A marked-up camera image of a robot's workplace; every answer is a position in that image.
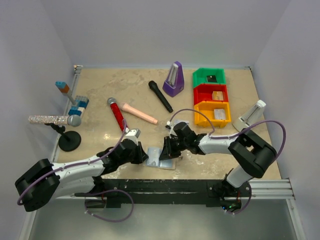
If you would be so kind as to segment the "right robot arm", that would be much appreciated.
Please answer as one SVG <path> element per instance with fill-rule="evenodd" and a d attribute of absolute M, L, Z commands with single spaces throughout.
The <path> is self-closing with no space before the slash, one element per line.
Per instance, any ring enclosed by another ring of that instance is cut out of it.
<path fill-rule="evenodd" d="M 185 150 L 194 155 L 232 155 L 238 162 L 236 168 L 212 187 L 221 199 L 234 196 L 249 180 L 262 178 L 277 156 L 277 151 L 250 129 L 236 135 L 213 137 L 208 133 L 196 134 L 185 122 L 180 122 L 164 138 L 159 160 L 175 159 Z"/>

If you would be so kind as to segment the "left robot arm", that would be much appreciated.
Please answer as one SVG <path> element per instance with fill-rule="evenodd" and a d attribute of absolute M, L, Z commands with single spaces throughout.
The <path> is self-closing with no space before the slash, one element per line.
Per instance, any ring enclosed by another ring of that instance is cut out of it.
<path fill-rule="evenodd" d="M 36 162 L 15 182 L 19 194 L 17 204 L 33 212 L 51 200 L 72 194 L 100 195 L 104 190 L 103 175 L 130 163 L 139 165 L 148 159 L 141 142 L 124 139 L 118 145 L 87 159 L 69 163 Z"/>

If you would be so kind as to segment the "card stack in yellow bin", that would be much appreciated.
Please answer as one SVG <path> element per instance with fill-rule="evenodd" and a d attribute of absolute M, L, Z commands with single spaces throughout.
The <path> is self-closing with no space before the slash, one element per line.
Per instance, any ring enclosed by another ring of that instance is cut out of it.
<path fill-rule="evenodd" d="M 223 108 L 214 109 L 213 114 L 214 114 L 215 120 L 221 120 L 221 121 L 226 120 L 226 112 Z"/>

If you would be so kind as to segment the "pink microphone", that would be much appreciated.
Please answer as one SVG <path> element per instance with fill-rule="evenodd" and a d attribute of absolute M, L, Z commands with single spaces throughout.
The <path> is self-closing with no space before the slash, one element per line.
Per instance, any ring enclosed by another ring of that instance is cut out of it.
<path fill-rule="evenodd" d="M 128 103 L 122 102 L 118 106 L 119 106 L 119 108 L 121 110 L 123 110 L 123 111 L 125 111 L 127 113 L 130 113 L 130 114 L 132 114 L 132 115 L 134 115 L 134 116 L 136 116 L 136 117 L 138 117 L 138 118 L 140 118 L 140 119 L 142 119 L 142 120 L 144 120 L 144 121 L 146 121 L 148 123 L 151 123 L 151 124 L 154 124 L 154 125 L 156 125 L 158 123 L 157 119 L 155 119 L 154 117 L 152 117 L 152 116 L 150 116 L 150 115 L 148 115 L 148 114 L 146 114 L 146 113 L 144 113 L 144 112 L 142 112 L 142 111 L 130 106 Z"/>

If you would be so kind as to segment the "yellow storage bin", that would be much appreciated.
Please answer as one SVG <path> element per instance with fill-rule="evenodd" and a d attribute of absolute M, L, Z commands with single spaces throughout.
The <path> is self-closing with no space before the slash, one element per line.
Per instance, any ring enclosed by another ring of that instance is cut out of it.
<path fill-rule="evenodd" d="M 214 109 L 224 109 L 226 120 L 215 120 Z M 230 105 L 228 102 L 202 101 L 194 106 L 194 124 L 200 127 L 224 128 L 231 120 Z"/>

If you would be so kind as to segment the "red glitter microphone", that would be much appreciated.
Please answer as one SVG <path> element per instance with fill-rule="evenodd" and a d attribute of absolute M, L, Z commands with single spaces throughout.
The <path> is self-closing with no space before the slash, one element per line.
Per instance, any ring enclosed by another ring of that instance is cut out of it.
<path fill-rule="evenodd" d="M 129 132 L 129 128 L 128 127 L 125 127 L 125 124 L 124 124 L 124 117 L 121 113 L 121 110 L 117 104 L 117 101 L 114 97 L 109 97 L 107 99 L 107 104 L 109 105 L 117 123 L 118 123 L 118 126 L 120 127 L 121 131 L 124 131 L 125 133 L 128 133 Z"/>

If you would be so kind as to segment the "red storage bin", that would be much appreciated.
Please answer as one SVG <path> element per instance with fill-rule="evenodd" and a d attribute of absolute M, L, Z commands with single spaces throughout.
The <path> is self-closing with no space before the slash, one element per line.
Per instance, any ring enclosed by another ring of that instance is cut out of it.
<path fill-rule="evenodd" d="M 212 99 L 213 91 L 222 91 L 224 101 L 217 101 Z M 193 89 L 193 104 L 196 105 L 202 101 L 209 102 L 229 102 L 228 90 L 225 84 L 200 84 Z"/>

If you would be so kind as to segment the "purple metronome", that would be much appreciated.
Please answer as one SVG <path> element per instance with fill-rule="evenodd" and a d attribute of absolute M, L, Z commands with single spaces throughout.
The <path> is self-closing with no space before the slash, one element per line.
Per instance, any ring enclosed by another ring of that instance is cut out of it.
<path fill-rule="evenodd" d="M 167 78 L 163 83 L 162 89 L 170 97 L 175 97 L 184 90 L 185 80 L 182 64 L 175 61 L 168 72 Z"/>

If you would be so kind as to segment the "black microphone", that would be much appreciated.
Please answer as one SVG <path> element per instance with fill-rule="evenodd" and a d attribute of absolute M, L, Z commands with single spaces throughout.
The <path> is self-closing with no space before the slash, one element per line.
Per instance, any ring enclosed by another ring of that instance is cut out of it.
<path fill-rule="evenodd" d="M 148 86 L 149 88 L 155 93 L 155 95 L 158 97 L 158 99 L 160 100 L 160 102 L 163 104 L 163 106 L 165 107 L 165 109 L 169 112 L 172 113 L 173 112 L 173 108 L 170 105 L 170 103 L 167 101 L 167 99 L 165 98 L 165 96 L 162 94 L 162 92 L 160 91 L 157 83 L 153 80 L 148 82 Z"/>

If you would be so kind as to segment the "wooden block in red bin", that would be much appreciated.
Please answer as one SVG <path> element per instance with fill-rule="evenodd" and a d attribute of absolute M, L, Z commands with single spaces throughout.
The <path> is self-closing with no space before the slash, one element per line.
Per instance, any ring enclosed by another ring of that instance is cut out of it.
<path fill-rule="evenodd" d="M 223 91 L 213 91 L 212 92 L 212 99 L 214 101 L 224 101 L 224 92 Z"/>

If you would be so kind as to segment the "black microphone stand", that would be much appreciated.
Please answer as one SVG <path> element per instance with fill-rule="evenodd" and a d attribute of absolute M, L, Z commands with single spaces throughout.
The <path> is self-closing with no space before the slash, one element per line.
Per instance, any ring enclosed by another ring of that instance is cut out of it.
<path fill-rule="evenodd" d="M 46 126 L 50 126 L 55 130 L 60 137 L 58 139 L 58 146 L 64 152 L 71 152 L 77 149 L 82 141 L 81 135 L 76 131 L 66 131 L 65 126 L 58 126 L 53 123 L 45 123 Z"/>

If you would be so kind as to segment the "silver glitter microphone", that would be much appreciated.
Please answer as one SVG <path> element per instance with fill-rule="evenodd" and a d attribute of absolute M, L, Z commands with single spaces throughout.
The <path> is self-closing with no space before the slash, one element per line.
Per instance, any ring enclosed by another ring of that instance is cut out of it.
<path fill-rule="evenodd" d="M 30 115 L 28 121 L 30 124 L 69 125 L 71 127 L 78 127 L 82 123 L 79 115 Z"/>

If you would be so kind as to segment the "green storage bin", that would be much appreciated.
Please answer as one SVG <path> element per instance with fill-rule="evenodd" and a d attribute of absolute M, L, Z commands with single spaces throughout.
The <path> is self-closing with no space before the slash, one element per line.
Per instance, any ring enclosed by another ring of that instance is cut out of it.
<path fill-rule="evenodd" d="M 193 88 L 200 84 L 226 85 L 225 71 L 222 68 L 199 68 L 192 74 Z"/>

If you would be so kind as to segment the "blue toy brick tower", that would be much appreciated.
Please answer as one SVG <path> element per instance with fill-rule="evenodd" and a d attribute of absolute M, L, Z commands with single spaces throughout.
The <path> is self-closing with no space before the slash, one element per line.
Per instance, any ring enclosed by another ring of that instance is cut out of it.
<path fill-rule="evenodd" d="M 71 105 L 67 114 L 69 116 L 76 115 L 82 119 L 90 102 L 89 99 L 86 96 L 81 95 L 76 95 L 75 97 L 73 97 L 71 88 L 64 81 L 56 81 L 55 86 L 70 101 Z"/>

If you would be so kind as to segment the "black item in green bin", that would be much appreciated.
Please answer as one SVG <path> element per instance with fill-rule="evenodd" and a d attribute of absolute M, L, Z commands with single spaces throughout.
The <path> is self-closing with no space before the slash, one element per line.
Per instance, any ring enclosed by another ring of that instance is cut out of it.
<path fill-rule="evenodd" d="M 207 75 L 206 79 L 207 79 L 208 83 L 217 83 L 218 82 L 215 75 Z"/>

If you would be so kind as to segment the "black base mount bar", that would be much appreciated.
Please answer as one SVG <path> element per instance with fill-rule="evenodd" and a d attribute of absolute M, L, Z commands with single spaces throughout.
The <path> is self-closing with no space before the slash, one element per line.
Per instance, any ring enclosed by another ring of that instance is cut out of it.
<path fill-rule="evenodd" d="M 88 193 L 77 192 L 76 197 L 106 198 L 108 208 L 130 204 L 128 193 L 135 204 L 154 205 L 205 205 L 220 207 L 221 201 L 250 197 L 248 182 L 239 188 L 227 186 L 218 179 L 94 179 L 95 186 Z"/>

